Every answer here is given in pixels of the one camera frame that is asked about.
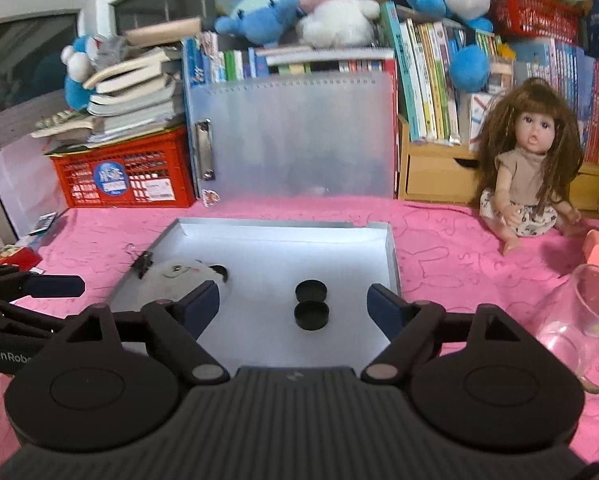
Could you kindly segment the white fluffy plush toy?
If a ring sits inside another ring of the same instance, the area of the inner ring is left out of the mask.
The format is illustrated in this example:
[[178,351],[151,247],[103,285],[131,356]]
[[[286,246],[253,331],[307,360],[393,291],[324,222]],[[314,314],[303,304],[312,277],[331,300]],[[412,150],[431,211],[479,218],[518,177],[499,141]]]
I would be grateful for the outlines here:
[[135,302],[143,306],[161,299],[179,301],[206,281],[217,284],[221,300],[229,297],[228,278],[214,266],[208,266],[200,260],[181,259],[153,263],[135,290]]

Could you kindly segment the small black round cap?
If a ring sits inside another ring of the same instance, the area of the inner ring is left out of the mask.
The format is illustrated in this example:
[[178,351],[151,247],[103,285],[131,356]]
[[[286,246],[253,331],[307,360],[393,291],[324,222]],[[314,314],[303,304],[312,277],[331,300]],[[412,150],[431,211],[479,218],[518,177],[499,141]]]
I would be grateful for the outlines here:
[[298,302],[324,302],[328,296],[328,287],[324,282],[311,278],[296,285],[295,296]]

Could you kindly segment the red paper packet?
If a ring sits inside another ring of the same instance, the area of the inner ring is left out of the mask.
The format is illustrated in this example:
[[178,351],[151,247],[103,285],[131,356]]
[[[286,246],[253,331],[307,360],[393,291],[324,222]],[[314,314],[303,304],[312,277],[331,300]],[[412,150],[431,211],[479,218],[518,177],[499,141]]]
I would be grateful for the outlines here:
[[42,262],[42,257],[27,246],[7,245],[0,247],[0,266],[16,266],[26,272]]

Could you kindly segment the black binder clip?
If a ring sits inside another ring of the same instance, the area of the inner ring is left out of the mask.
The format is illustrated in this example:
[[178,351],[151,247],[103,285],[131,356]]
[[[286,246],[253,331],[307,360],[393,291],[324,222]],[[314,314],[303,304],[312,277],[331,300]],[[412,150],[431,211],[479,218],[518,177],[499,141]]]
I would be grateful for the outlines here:
[[139,280],[142,280],[150,267],[153,266],[153,252],[149,249],[140,250],[132,243],[127,244],[124,251],[132,258],[130,269],[135,272]]

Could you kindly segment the white cardboard box tray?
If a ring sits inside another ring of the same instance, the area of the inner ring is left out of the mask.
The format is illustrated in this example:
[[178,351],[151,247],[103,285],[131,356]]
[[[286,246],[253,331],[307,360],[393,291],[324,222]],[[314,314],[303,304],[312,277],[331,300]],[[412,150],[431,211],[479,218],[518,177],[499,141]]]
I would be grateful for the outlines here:
[[[198,343],[230,374],[242,366],[346,366],[361,372],[388,344],[367,312],[367,292],[400,291],[396,246],[384,222],[257,221],[182,218],[150,246],[153,263],[200,260],[228,270],[230,295]],[[328,287],[329,322],[321,330],[295,323],[295,287]],[[139,278],[128,271],[106,300],[137,311]]]

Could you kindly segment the wooden drawer organizer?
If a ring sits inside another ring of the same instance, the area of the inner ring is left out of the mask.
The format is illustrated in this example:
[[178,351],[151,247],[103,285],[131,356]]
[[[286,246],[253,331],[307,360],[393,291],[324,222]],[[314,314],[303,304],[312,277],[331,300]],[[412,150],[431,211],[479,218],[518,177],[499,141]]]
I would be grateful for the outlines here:
[[[424,203],[469,205],[478,191],[477,155],[462,145],[413,143],[405,118],[398,118],[400,168],[397,197]],[[569,189],[572,205],[599,212],[599,162],[585,162]]]

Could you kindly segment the clear glass mug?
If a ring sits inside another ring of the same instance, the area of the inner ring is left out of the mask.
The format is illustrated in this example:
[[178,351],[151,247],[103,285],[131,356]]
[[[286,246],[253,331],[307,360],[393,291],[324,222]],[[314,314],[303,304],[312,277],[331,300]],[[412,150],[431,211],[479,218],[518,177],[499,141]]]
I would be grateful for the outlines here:
[[599,356],[599,266],[582,264],[539,302],[528,330],[580,380],[599,394],[587,377]]

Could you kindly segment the translucent file folder box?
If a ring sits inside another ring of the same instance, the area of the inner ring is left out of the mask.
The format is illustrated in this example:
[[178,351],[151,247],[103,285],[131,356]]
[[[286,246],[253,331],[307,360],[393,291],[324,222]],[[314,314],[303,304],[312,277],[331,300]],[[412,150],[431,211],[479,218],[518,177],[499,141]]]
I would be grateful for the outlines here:
[[182,48],[193,188],[234,198],[361,195],[397,188],[397,63],[386,48]]

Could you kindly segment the brown haired baby doll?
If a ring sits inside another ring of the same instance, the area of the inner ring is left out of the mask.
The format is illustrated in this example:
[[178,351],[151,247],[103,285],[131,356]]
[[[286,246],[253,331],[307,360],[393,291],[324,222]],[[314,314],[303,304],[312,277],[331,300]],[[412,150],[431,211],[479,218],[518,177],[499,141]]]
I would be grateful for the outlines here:
[[477,199],[502,255],[553,229],[584,229],[567,196],[583,161],[575,113],[548,81],[529,78],[496,100],[479,132]]

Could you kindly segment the blue white plush toy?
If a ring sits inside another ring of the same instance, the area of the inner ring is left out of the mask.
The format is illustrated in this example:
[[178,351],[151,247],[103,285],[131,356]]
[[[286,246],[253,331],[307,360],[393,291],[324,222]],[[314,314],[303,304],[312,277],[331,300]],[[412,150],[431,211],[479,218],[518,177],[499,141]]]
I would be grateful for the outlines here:
[[84,110],[94,93],[84,88],[84,82],[96,71],[94,55],[97,54],[98,41],[94,36],[80,36],[66,46],[60,58],[66,68],[64,97],[72,110]]

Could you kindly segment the blue plush ball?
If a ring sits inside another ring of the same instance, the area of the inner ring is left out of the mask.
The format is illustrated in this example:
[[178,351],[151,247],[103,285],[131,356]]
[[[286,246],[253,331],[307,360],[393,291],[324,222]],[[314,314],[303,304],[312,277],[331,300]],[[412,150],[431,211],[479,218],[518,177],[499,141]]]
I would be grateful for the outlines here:
[[459,91],[476,93],[486,86],[489,77],[489,58],[476,44],[461,48],[453,57],[449,77]]

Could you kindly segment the row of blue red books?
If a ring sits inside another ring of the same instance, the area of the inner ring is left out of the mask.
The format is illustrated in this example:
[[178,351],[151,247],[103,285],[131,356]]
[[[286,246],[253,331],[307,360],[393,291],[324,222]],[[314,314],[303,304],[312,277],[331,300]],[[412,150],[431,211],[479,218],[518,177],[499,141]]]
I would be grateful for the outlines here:
[[552,38],[511,41],[515,82],[546,79],[574,111],[585,161],[599,164],[599,58]]

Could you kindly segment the blue dinosaur plush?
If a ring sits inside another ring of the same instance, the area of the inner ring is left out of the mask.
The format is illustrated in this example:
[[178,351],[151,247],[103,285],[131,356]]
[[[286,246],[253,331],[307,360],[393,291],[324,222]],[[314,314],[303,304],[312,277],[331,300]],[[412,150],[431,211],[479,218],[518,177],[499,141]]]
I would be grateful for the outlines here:
[[237,0],[228,15],[217,18],[215,32],[270,47],[279,43],[300,15],[300,0]]

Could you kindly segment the red plastic basket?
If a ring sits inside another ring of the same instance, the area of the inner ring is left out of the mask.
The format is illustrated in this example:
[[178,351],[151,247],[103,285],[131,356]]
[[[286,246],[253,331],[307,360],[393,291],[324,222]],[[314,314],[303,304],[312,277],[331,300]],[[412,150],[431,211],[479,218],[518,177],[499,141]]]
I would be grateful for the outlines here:
[[490,16],[500,36],[579,39],[579,11],[557,0],[491,0]]

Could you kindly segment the pink white bunny plush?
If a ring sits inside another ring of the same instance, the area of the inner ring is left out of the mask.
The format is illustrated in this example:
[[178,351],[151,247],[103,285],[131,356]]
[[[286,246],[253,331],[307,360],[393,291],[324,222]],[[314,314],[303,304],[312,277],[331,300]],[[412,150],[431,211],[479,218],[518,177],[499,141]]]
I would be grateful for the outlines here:
[[315,49],[368,47],[380,18],[375,0],[299,0],[298,40]]

